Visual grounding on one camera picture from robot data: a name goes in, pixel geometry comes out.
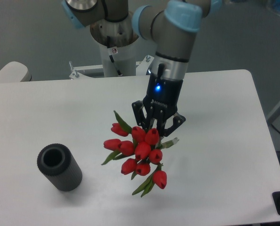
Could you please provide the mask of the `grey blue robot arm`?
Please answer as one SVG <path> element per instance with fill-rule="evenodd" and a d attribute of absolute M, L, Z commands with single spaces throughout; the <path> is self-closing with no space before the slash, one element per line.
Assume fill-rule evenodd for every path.
<path fill-rule="evenodd" d="M 185 122 L 177 102 L 192 48 L 201 20 L 221 5 L 220 0 L 165 0 L 130 12 L 126 0 L 62 1 L 72 24 L 88 27 L 99 44 L 105 77 L 135 75 L 134 43 L 138 38 L 156 43 L 146 96 L 132 108 L 137 125 L 155 126 L 161 137 Z"/>

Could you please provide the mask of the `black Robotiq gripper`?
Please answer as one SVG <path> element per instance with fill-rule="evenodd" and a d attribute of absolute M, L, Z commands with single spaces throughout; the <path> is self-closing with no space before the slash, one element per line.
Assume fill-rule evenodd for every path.
<path fill-rule="evenodd" d="M 152 127 L 151 120 L 153 118 L 158 120 L 163 123 L 159 130 L 160 137 L 168 137 L 180 127 L 186 121 L 184 116 L 177 113 L 177 102 L 182 84 L 183 80 L 169 80 L 151 74 L 145 98 L 143 101 L 138 100 L 132 103 L 137 125 L 148 131 Z M 165 128 L 165 121 L 171 116 L 174 116 L 173 125 Z"/>

